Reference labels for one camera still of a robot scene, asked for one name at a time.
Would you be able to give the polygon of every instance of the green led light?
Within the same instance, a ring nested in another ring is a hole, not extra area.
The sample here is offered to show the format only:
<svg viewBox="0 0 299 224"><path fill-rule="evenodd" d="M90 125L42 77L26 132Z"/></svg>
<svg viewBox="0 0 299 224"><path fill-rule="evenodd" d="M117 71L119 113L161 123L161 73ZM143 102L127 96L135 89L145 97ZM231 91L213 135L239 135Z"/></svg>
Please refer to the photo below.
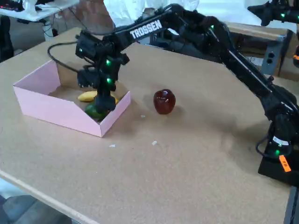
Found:
<svg viewBox="0 0 299 224"><path fill-rule="evenodd" d="M107 79L107 82L108 82L109 84L111 84L111 83L112 83L112 79L108 78L108 79Z"/></svg>

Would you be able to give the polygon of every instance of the label sticker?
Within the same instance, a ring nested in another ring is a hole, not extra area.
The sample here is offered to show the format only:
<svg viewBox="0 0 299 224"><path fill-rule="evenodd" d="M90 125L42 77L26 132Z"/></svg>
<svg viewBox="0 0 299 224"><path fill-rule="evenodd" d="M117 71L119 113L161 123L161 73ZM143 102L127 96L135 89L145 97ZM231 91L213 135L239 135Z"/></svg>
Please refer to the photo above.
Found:
<svg viewBox="0 0 299 224"><path fill-rule="evenodd" d="M280 163L281 163L282 167L284 168L285 172L290 172L291 168L290 168L288 162L286 161L285 156L280 155L279 160L280 160Z"/></svg>
<svg viewBox="0 0 299 224"><path fill-rule="evenodd" d="M279 139L275 136L273 137L273 141L276 142L277 144L282 145L282 146L288 146L289 145L289 143L287 141L283 141L283 140L281 140L281 139Z"/></svg>

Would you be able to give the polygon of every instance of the green fruit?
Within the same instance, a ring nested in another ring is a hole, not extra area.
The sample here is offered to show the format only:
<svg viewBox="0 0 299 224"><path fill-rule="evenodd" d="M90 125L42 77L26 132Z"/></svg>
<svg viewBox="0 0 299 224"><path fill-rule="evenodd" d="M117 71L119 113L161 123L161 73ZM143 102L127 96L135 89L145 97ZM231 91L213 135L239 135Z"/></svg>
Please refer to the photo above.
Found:
<svg viewBox="0 0 299 224"><path fill-rule="evenodd" d="M94 103L87 105L85 113L93 119L99 119L98 121L102 121L108 115L108 112L98 113Z"/></svg>

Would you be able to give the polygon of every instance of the person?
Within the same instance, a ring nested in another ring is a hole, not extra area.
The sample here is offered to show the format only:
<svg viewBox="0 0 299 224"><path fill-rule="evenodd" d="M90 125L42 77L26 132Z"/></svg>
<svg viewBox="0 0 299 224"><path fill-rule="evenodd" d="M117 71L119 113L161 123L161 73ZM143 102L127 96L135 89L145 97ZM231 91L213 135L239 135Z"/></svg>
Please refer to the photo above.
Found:
<svg viewBox="0 0 299 224"><path fill-rule="evenodd" d="M0 17L0 63L14 56L14 48L10 39L10 19Z"/></svg>

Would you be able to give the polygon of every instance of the orange tag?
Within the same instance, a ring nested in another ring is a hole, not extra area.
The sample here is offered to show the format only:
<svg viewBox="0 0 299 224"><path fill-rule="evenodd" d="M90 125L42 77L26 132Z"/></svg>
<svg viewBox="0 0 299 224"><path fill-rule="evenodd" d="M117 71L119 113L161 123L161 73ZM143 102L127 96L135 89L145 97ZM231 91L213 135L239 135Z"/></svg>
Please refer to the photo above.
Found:
<svg viewBox="0 0 299 224"><path fill-rule="evenodd" d="M286 161L285 156L284 155L280 155L279 156L279 160L280 160L281 165L284 168L285 172L290 172L291 168L290 168L288 162Z"/></svg>

